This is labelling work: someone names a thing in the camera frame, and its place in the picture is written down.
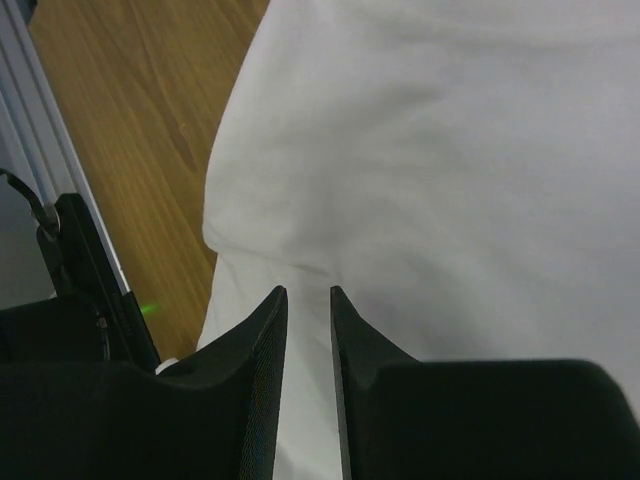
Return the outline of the white printed t-shirt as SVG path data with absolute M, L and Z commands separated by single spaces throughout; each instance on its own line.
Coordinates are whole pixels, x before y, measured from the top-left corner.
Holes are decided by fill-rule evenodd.
M 341 477 L 329 291 L 424 359 L 586 358 L 639 402 L 639 5 L 273 1 L 206 176 L 207 344 L 277 285 L 274 475 Z

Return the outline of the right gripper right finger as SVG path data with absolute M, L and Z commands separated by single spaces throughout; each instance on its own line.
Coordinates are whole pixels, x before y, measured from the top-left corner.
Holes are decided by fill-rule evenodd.
M 583 360 L 419 361 L 330 291 L 347 479 L 635 479 L 639 426 Z

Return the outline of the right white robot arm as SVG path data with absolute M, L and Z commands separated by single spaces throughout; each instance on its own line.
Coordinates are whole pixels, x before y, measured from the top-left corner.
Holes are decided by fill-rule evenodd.
M 165 370 L 82 197 L 28 202 L 55 296 L 1 313 L 5 479 L 270 479 L 288 299 Z M 422 362 L 331 291 L 346 479 L 635 479 L 639 426 L 581 360 Z

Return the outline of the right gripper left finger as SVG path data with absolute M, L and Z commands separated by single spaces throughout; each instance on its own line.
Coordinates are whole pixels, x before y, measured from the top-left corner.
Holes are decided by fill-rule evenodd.
M 123 361 L 1 367 L 5 479 L 269 479 L 287 335 L 274 288 L 159 374 Z

